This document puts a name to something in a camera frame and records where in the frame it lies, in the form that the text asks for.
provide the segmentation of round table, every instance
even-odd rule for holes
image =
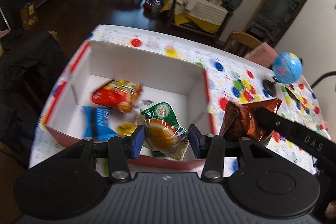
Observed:
[[[219,133],[221,128],[226,103],[229,100],[245,104],[272,98],[262,86],[263,79],[272,79],[273,72],[271,70],[207,45],[162,33],[114,25],[97,26],[88,38],[88,41],[90,40],[136,47],[141,50],[156,52],[169,57],[189,61],[205,68],[209,79],[208,90],[211,99],[208,105],[208,112],[213,115],[216,133]],[[74,54],[67,68],[59,77],[55,87],[62,81],[69,79],[71,76],[71,64],[86,44],[87,42],[85,41]],[[296,103],[289,97],[282,84],[276,84],[276,87],[277,96],[283,102],[278,111],[278,115],[292,121],[297,121],[316,132],[324,128],[323,117],[318,101],[303,76],[301,76],[297,82],[293,83],[292,86],[300,103]],[[43,108],[40,122],[36,128],[29,167],[40,163],[63,149],[50,135],[42,122],[44,114],[48,112],[54,99],[53,90]],[[267,147],[307,171],[311,173],[315,172],[311,155],[280,137],[277,133],[273,134]],[[232,159],[226,159],[226,163],[228,161],[231,161],[230,166],[234,164]],[[197,172],[200,174],[202,168],[202,166],[199,166],[193,170],[180,171]],[[132,174],[136,171],[169,172],[167,169],[138,165],[130,165],[130,170]],[[107,175],[106,159],[98,159],[97,171],[102,175]],[[230,168],[229,170],[226,168],[224,171],[226,175],[230,175],[231,173],[232,170],[230,170]]]

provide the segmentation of blue snack bag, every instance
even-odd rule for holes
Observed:
[[[87,120],[84,138],[91,137],[94,140],[106,141],[117,136],[117,133],[108,127],[110,109],[88,106],[84,106],[83,109]]]

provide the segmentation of green food package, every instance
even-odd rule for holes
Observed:
[[[174,160],[183,160],[188,148],[188,132],[179,125],[173,108],[166,102],[140,109],[138,125],[147,126],[144,146]]]

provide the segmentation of black jacket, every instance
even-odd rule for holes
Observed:
[[[29,157],[35,128],[49,93],[68,58],[41,32],[4,57],[0,66],[0,141]]]

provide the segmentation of human hand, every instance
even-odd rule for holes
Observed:
[[[336,200],[331,201],[325,210],[325,216],[328,219],[335,219],[336,218]]]

